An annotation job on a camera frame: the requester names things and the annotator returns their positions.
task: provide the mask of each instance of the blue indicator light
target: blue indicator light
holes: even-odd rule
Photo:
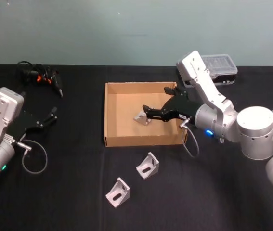
[[[205,134],[207,135],[207,136],[213,136],[214,135],[214,133],[212,132],[212,131],[210,131],[210,130],[205,130]]]

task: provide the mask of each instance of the slotted hole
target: slotted hole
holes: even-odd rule
[[[116,196],[113,197],[113,201],[118,200],[121,197],[121,193],[118,193]]]
[[[146,173],[146,172],[148,172],[150,169],[151,169],[150,167],[147,167],[147,168],[143,169],[142,172],[143,172],[143,173]]]

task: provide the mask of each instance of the plastic storage case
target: plastic storage case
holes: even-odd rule
[[[206,68],[215,85],[232,84],[238,69],[227,54],[202,55]],[[193,87],[188,81],[183,81],[185,87]]]

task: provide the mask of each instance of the gray cable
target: gray cable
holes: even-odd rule
[[[192,135],[192,137],[193,137],[193,139],[194,139],[194,141],[195,141],[195,145],[196,145],[196,148],[197,148],[197,153],[196,153],[196,155],[192,155],[192,154],[190,153],[189,149],[186,147],[186,142],[184,142],[184,132],[185,132],[184,130],[183,130],[182,133],[181,133],[182,144],[183,144],[185,150],[187,151],[187,153],[188,153],[192,158],[196,158],[196,157],[198,157],[198,155],[199,155],[199,146],[198,146],[197,139],[195,138],[193,132],[192,132],[188,127],[186,127],[186,129],[190,132],[190,134]]]
[[[23,140],[23,141],[25,141],[25,142],[32,142],[32,143],[35,143],[35,144],[39,145],[40,148],[42,148],[42,150],[44,151],[44,154],[45,154],[45,165],[44,165],[43,169],[40,170],[40,171],[38,171],[38,172],[30,171],[30,170],[25,166],[25,164],[24,164],[24,159],[25,159],[26,154],[23,155],[23,157],[22,157],[22,166],[23,166],[23,169],[24,169],[26,172],[30,173],[30,174],[40,174],[40,173],[42,173],[42,172],[46,169],[46,166],[48,165],[48,154],[46,153],[46,150],[45,150],[44,147],[43,147],[41,144],[39,144],[38,142],[35,142],[35,141],[32,141],[32,140]]]

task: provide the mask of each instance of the cardboard box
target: cardboard box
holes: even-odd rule
[[[180,120],[151,120],[147,126],[133,118],[144,104],[160,109],[171,97],[164,87],[175,82],[106,83],[104,141],[106,147],[182,144]]]

